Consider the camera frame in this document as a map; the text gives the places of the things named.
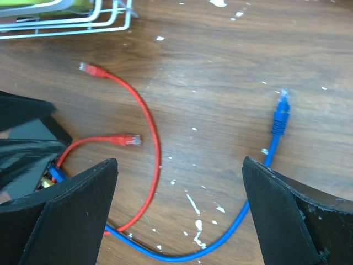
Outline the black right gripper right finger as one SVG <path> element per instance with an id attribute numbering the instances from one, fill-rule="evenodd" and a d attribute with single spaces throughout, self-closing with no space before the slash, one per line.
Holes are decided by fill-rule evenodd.
<path id="1" fill-rule="evenodd" d="M 352 201 L 250 157 L 242 175 L 265 264 L 352 264 Z"/>

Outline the black network switch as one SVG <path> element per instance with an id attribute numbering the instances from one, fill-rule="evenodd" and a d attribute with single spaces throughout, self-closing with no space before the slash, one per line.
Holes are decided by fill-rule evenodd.
<path id="1" fill-rule="evenodd" d="M 35 192 L 48 166 L 71 142 L 51 116 L 14 127 L 9 138 L 1 140 L 1 203 Z"/>

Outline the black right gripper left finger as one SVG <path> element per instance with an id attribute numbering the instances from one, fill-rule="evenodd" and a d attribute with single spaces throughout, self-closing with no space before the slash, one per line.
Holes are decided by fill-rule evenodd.
<path id="1" fill-rule="evenodd" d="M 117 176 L 110 158 L 1 204 L 1 264 L 95 264 Z"/>

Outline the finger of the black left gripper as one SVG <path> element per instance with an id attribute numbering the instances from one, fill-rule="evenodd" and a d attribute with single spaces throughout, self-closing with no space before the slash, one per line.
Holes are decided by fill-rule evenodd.
<path id="1" fill-rule="evenodd" d="M 50 116 L 55 111 L 50 102 L 1 91 L 1 131 Z"/>

